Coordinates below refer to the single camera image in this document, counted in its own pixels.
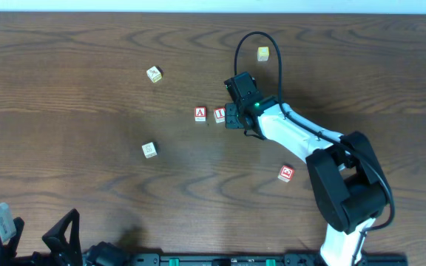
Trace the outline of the red letter I block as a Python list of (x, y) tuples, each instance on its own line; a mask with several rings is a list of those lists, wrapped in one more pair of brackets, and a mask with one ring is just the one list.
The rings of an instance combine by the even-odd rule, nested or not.
[(216, 123), (223, 123), (226, 119), (226, 110), (224, 107), (214, 109), (214, 119)]

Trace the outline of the red letter A block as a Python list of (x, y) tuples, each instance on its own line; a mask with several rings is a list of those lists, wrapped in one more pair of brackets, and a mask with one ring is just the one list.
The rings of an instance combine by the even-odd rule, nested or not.
[(196, 122), (206, 122), (206, 107), (205, 106), (196, 106), (195, 107), (195, 121)]

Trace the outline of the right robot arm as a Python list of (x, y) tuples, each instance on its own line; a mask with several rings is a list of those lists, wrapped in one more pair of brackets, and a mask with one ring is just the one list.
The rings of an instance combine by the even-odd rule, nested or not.
[(368, 232), (393, 196), (366, 136), (329, 131), (297, 114), (278, 97), (264, 97), (247, 72), (224, 82), (229, 129), (284, 146), (307, 166), (317, 207), (328, 224), (320, 256), (327, 265), (358, 265)]

